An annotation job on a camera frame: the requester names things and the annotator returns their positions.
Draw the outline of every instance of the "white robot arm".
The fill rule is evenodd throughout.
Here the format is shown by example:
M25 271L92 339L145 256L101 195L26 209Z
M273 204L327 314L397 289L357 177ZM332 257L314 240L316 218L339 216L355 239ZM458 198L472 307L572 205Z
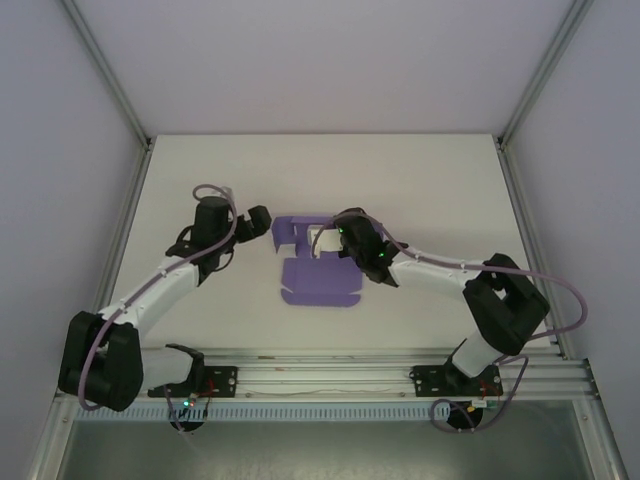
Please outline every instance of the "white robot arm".
M233 256L237 243L253 240L271 226L266 207L253 207L249 210L250 219L240 215L234 234L216 248L231 230L230 213L227 199L202 198L196 207L194 224L180 233L149 279L98 313L80 312L71 320L58 378L62 391L78 394L83 366L92 356L91 345L105 321L118 311L122 313L107 330L101 349L92 359L84 390L87 400L122 411L141 390L170 384L175 386L175 392L187 392L184 396L188 396L206 389L202 353L176 344L142 351L140 340L178 300L210 274L226 268L232 257L222 267L220 260L224 255ZM195 255L211 248L216 249Z

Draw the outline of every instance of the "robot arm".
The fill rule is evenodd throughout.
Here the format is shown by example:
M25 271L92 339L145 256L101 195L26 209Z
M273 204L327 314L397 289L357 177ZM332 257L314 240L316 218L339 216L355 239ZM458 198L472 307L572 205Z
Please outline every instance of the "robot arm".
M178 300L200 286L210 274L226 268L228 263L220 267L221 257L234 255L237 243L257 238L271 226L267 209L254 207L249 210L250 219L243 215L238 217L235 233L224 245L176 268L177 263L209 249L227 236L231 229L230 213L226 199L202 198L196 207L194 224L182 231L148 280L97 314L80 312L71 320L58 379L62 391L78 394L90 346L105 320L119 309L123 309L122 314L107 331L102 348L91 364L85 388L87 400L122 411L141 390L167 384L179 385L182 391L191 393L205 389L202 353L176 344L142 351L140 339ZM161 277L157 282L149 288L141 288L152 282L158 273Z
M364 213L354 208L345 212ZM373 224L357 215L341 216L336 230L321 250L338 251L351 257L372 281L393 287L424 286L460 301L466 301L477 330L467 337L444 365L444 380L451 394L468 392L478 377L503 356L520 353L538 325L549 313L549 303L525 276L509 273L465 271L418 261L421 252L401 244L406 255L382 235ZM519 269L511 258L495 254L486 262L439 258L442 263ZM434 389L441 396L442 389Z

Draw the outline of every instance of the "black joint housing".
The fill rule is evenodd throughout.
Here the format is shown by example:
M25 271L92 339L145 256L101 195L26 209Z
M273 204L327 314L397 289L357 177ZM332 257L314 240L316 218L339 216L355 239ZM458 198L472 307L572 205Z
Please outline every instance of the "black joint housing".
M496 253L487 266L518 269ZM497 291L504 291L500 296ZM485 341L505 355L517 355L549 313L549 302L524 275L481 272L466 283L464 298Z
M78 313L69 323L58 388L78 394L82 367L105 320L87 312ZM87 377L85 398L117 412L135 400L142 386L143 369L138 330L130 323L112 325L101 343L106 351L96 354Z

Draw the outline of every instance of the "black motor bracket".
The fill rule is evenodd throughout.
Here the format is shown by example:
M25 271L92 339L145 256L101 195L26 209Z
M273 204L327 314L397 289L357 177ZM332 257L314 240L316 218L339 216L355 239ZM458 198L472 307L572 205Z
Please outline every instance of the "black motor bracket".
M452 381L454 371L449 362L413 367L409 378L413 382L416 397L492 397L504 393L500 370L495 365L489 365L477 377L467 378L461 374L461 378Z
M167 385L170 398L185 398L197 394L200 398L235 398L238 384L238 367L202 365L198 386L186 382ZM164 397L164 387L152 388L147 392L151 398Z

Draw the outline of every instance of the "purple cable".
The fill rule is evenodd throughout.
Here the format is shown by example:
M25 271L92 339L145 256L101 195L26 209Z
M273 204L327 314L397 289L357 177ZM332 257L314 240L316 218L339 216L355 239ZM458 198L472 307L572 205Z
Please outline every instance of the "purple cable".
M149 290L152 286L154 286L166 274L171 273L175 269L180 268L182 265L184 265L186 263L190 263L193 260L197 260L198 258L203 257L205 255L208 255L209 253L213 252L214 250L220 248L225 243L227 243L231 239L233 234L235 233L236 225L238 224L238 212L236 210L235 203L233 202L233 198L231 198L231 195L229 195L227 192L225 192L220 187L216 187L215 185L211 185L211 184L208 184L208 183L203 183L201 185L196 186L193 189L193 192L192 192L193 198L195 198L196 200L200 201L201 197L198 196L198 191L203 189L203 188L210 188L212 190L215 190L216 192L218 192L219 194L221 194L224 198L226 198L228 200L229 205L231 206L231 215L233 217L233 219L231 221L231 229L225 235L225 237L222 240L220 240L218 243L216 243L215 245L212 245L211 247L206 248L205 250L202 250L201 252L195 253L195 254L191 255L190 257L183 258L183 259L177 261L176 263L170 265L169 267L167 267L164 272L158 272L156 275L151 277L151 279L147 283L142 285L138 290L136 290L133 293L133 295L131 295L131 297L126 302L124 302L124 304L120 308L118 308L115 312L113 312L113 314L107 319L107 321L104 323L104 325L102 325L102 328L100 329L100 331L96 335L96 338L93 341L93 344L91 344L91 348L89 349L89 352L87 353L87 359L84 362L84 365L82 367L82 372L80 374L80 381L78 383L78 402L80 403L80 406L83 409L88 410L88 411L93 411L93 410L98 410L99 408L101 408L100 405L89 405L87 403L86 399L85 399L84 393L85 393L85 389L86 389L86 386L87 386L87 377L89 376L89 370L91 369L91 363L93 362L93 359L96 356L98 348L100 348L100 344L102 343L102 339L106 335L107 330L109 330L109 327L111 327L111 325L113 325L113 323L120 317L120 315L122 315L122 313L127 308L129 308L136 300L138 300L142 295L144 295L144 293L147 292L147 290ZM172 410L173 415L175 416L175 410L173 410L173 405L171 404L170 401L168 403L169 403L169 409Z
M380 228L380 230L382 231L382 233L384 233L386 235L386 237L389 239L389 241L399 251L401 251L402 253L404 253L405 255L407 255L407 256L409 256L411 258L415 258L419 262L430 263L431 265L435 265L437 267L452 268L452 269L455 269L455 270L462 270L462 271L471 270L471 271L482 271L482 272L492 272L492 273L508 273L508 274L512 274L512 275L522 275L522 276L525 276L525 277L534 277L534 278L539 278L541 280L547 280L549 282L557 283L558 285L561 285L564 288L566 288L567 290L569 290L576 297L578 302L580 303L580 308L582 309L582 312L580 314L580 318L578 318L578 320L575 323L573 323L571 325L567 325L566 327L560 327L560 328L556 328L556 329L551 329L551 330L547 330L546 332L542 332L542 333L538 333L537 335L533 335L529 339L529 341L535 340L537 338L548 337L550 335L556 335L558 333L564 333L564 332L569 332L571 330L575 330L576 328L579 328L580 326L582 326L582 324L584 324L584 322L587 321L587 315L589 314L589 307L587 306L586 299L584 298L582 293L580 293L580 291L576 287L571 285L569 282L567 282L563 278L555 277L553 275L547 275L545 273L533 272L531 270L521 270L521 269L518 269L518 268L493 267L493 266L489 266L489 265L467 265L465 263L447 262L447 261L444 261L444 260L440 260L438 258L428 257L428 256L426 256L426 255L424 255L422 253L419 253L419 252L411 252L410 250L408 250L408 249L404 248L402 245L400 245L400 242L398 242L395 238L393 238L393 235L391 235L389 233L389 231L382 225L382 223L380 223L378 220L376 220L372 216L367 215L366 213L344 212L344 213L340 213L338 215L335 215L330 220L328 220L327 223L325 223L322 227L320 227L320 230L318 230L318 234L313 239L313 243L311 244L311 252L312 252L311 255L313 256L313 258L315 258L315 255L314 255L313 252L315 252L316 243L318 243L318 238L320 238L320 235L322 235L322 232L324 232L327 228L332 226L333 223L336 220L340 220L341 218L346 218L346 217L354 217L354 216L355 217L366 218L367 220L372 222L374 225L378 226Z

